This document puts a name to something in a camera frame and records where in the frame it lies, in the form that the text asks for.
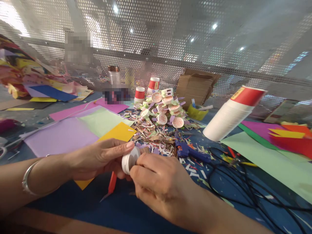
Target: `fingernail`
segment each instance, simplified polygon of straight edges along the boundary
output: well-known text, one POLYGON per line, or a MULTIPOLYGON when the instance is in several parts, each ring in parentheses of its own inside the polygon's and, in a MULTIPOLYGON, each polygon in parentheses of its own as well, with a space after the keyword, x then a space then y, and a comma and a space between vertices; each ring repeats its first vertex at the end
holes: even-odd
POLYGON ((129 141, 127 144, 126 144, 126 148, 129 149, 131 148, 133 145, 133 141, 129 141))

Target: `perforated metal sheet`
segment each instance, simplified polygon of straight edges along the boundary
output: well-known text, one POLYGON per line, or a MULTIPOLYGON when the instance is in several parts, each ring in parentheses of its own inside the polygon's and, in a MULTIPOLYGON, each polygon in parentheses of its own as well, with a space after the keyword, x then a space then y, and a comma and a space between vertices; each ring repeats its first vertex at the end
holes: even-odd
MULTIPOLYGON (((151 76, 176 87, 185 68, 198 69, 222 75, 206 105, 220 108, 241 85, 296 85, 304 98, 284 118, 312 123, 310 0, 2 0, 0 20, 30 55, 97 90, 109 82, 107 65, 121 68, 132 94, 151 76), (71 32, 93 33, 91 63, 64 60, 71 32)), ((285 98, 270 90, 253 116, 285 98)))

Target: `red label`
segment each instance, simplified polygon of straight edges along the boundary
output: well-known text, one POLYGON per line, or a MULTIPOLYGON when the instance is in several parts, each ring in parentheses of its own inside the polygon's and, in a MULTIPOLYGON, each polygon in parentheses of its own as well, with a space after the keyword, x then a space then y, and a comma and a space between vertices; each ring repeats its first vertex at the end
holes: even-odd
POLYGON ((247 106, 256 106, 265 94, 264 90, 242 87, 231 97, 231 100, 247 106))
POLYGON ((145 98, 145 92, 136 90, 135 97, 138 98, 138 99, 144 99, 145 98))
POLYGON ((159 81, 150 81, 149 88, 150 89, 158 89, 159 81))

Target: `black cable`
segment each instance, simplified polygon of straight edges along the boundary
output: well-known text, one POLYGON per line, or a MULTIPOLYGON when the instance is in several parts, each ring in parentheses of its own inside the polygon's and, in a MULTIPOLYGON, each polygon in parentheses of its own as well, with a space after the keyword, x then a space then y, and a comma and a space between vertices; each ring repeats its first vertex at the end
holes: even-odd
POLYGON ((302 227, 302 225, 299 223, 299 221, 297 220, 297 218, 294 216, 294 214, 290 211, 290 209, 293 210, 298 210, 298 211, 304 211, 304 212, 310 212, 312 211, 312 209, 307 209, 307 208, 301 208, 301 207, 292 207, 292 206, 287 206, 285 204, 283 204, 273 193, 271 193, 268 189, 266 189, 265 187, 263 187, 262 185, 260 185, 259 183, 255 182, 254 180, 250 179, 247 175, 247 170, 244 166, 241 165, 241 168, 243 169, 244 172, 239 171, 238 169, 234 168, 234 167, 229 167, 229 163, 227 163, 226 161, 224 161, 222 158, 220 158, 219 156, 217 156, 216 154, 213 153, 212 149, 216 149, 219 152, 222 152, 223 154, 227 155, 228 154, 218 148, 215 147, 211 147, 208 148, 209 151, 212 153, 212 155, 218 159, 221 160, 220 164, 213 164, 213 163, 209 163, 209 165, 213 168, 212 172, 208 175, 208 185, 210 186, 210 188, 212 189, 212 192, 222 198, 225 198, 229 201, 233 201, 236 202, 238 204, 241 204, 243 206, 249 207, 249 208, 253 208, 255 210, 259 209, 266 217, 267 219, 276 227, 278 228, 278 230, 280 230, 282 233, 287 234, 285 231, 283 231, 272 219, 271 217, 267 214, 266 210, 264 208, 262 208, 260 205, 260 197, 258 198, 255 194, 258 193, 261 198, 263 198, 264 200, 268 201, 269 203, 277 206, 277 207, 281 207, 283 209, 286 210, 286 212, 292 217, 292 219, 296 222, 296 224, 298 225, 298 227, 300 228, 301 232, 303 234, 306 234, 305 229, 302 227), (223 170, 219 169, 218 167, 224 167, 226 169, 228 169, 230 172, 232 172, 239 180, 241 180, 244 184, 247 185, 248 189, 245 189, 241 183, 239 183, 234 177, 232 177, 231 175, 229 175, 228 173, 224 172, 223 170), (228 198, 220 193, 218 193, 216 190, 214 190, 213 186, 211 185, 211 177, 212 175, 216 172, 216 171, 221 171, 222 173, 226 174, 229 178, 231 178, 242 190, 243 192, 247 195, 247 197, 253 202, 253 206, 245 204, 241 201, 232 199, 232 198, 228 198), (262 188, 263 190, 265 190, 266 192, 268 192, 271 196, 273 196, 273 198, 278 202, 272 202, 270 201, 268 198, 266 198, 259 190, 257 190, 252 183, 254 183, 255 185, 259 186, 260 188, 262 188))

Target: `glue gun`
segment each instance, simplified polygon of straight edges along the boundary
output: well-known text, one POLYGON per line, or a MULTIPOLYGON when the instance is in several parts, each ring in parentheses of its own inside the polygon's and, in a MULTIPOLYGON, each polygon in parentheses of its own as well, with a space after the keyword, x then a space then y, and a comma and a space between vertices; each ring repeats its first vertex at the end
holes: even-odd
POLYGON ((196 150, 192 149, 188 146, 185 142, 181 141, 181 137, 178 131, 175 131, 175 146, 176 146, 176 154, 178 158, 186 158, 186 157, 193 157, 198 159, 204 163, 210 163, 211 158, 207 157, 205 154, 197 152, 196 150))

